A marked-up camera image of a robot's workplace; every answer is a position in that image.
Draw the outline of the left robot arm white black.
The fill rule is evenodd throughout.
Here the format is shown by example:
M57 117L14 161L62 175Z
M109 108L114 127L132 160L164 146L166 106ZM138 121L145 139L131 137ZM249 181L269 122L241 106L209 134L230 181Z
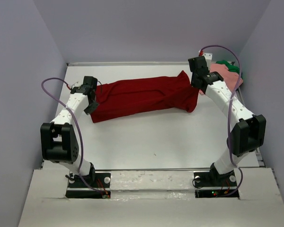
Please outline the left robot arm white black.
M94 165L84 159L83 137L78 119L82 114L90 115L98 107L96 90L99 81L92 76L85 76L79 86L71 87L65 82L70 94L67 103L54 97L45 88L45 79L41 83L42 90L62 106L59 114L50 122L40 127L41 151L43 160L60 164L67 168L82 185L92 189L96 179Z

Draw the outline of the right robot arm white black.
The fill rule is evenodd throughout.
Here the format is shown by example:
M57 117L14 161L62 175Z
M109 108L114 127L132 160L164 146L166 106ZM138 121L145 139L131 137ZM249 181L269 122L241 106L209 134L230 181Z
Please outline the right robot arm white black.
M205 56L188 59L192 87L200 89L227 117L227 148L212 163L210 171L199 179L200 183L218 186L247 154L263 145L266 119L248 110L230 91L223 77L218 72L209 71L208 61Z

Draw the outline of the dark red t shirt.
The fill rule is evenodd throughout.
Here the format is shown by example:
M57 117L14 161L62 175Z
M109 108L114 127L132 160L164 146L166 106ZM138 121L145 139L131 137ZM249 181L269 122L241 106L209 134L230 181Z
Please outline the dark red t shirt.
M177 108L191 113L197 105L199 89L188 75L128 79L103 84L96 92L99 106L91 114L93 123L133 114Z

